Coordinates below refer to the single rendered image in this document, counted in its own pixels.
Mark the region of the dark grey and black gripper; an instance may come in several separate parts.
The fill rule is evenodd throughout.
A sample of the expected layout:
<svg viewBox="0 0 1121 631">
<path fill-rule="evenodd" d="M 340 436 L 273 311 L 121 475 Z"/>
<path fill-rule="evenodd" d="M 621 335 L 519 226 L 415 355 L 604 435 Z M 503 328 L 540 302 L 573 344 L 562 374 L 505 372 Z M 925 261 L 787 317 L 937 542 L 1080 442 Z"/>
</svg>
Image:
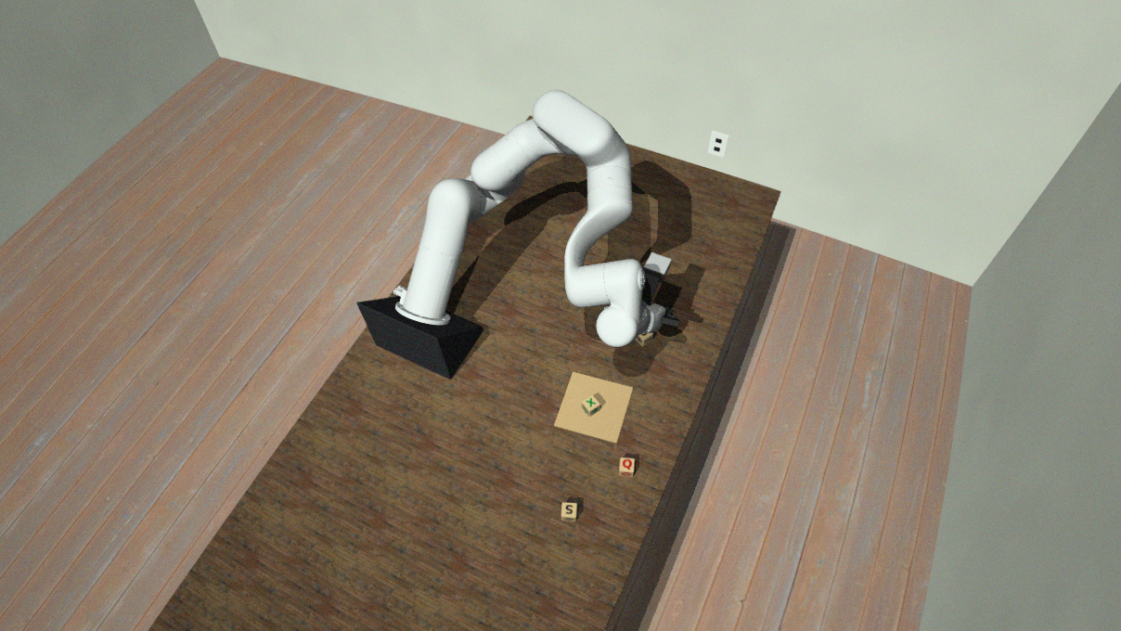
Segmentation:
<svg viewBox="0 0 1121 631">
<path fill-rule="evenodd" d="M 647 304 L 645 303 L 645 305 Z M 648 327 L 642 333 L 657 332 L 657 330 L 661 330 L 663 323 L 671 326 L 679 326 L 680 321 L 677 319 L 676 315 L 671 314 L 671 305 L 667 305 L 666 308 L 661 305 L 656 305 L 656 303 L 647 306 L 649 308 L 649 314 L 651 314 L 651 321 L 649 321 Z"/>
</svg>

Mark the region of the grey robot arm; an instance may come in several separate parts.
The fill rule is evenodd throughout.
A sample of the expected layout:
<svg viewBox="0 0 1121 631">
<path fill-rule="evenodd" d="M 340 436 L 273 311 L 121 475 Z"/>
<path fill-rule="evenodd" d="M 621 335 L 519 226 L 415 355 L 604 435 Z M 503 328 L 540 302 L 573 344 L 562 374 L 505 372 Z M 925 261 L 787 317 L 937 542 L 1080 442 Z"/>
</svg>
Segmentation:
<svg viewBox="0 0 1121 631">
<path fill-rule="evenodd" d="M 566 154 L 586 164 L 587 179 L 587 212 L 573 229 L 564 254 L 566 295 L 576 307 L 605 305 L 595 323 L 599 338 L 612 347 L 626 346 L 648 327 L 647 305 L 671 265 L 671 259 L 654 252 L 645 268 L 634 259 L 584 265 L 589 248 L 634 212 L 629 148 L 606 119 L 560 90 L 535 100 L 532 120 L 515 126 L 478 155 L 467 178 L 433 186 L 408 287 L 393 290 L 401 297 L 395 310 L 425 324 L 448 324 L 445 309 L 467 222 L 487 215 L 521 187 L 534 163 Z"/>
</svg>

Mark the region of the cream flat mat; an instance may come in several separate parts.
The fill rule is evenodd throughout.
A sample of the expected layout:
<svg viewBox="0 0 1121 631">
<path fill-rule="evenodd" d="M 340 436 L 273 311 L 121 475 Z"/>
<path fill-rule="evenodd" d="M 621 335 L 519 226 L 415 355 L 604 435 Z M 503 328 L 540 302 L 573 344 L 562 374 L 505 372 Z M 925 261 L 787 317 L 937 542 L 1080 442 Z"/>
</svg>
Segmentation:
<svg viewBox="0 0 1121 631">
<path fill-rule="evenodd" d="M 633 391 L 634 387 L 573 372 L 554 427 L 617 444 Z M 600 410 L 591 417 L 582 408 L 589 395 L 600 403 Z"/>
</svg>

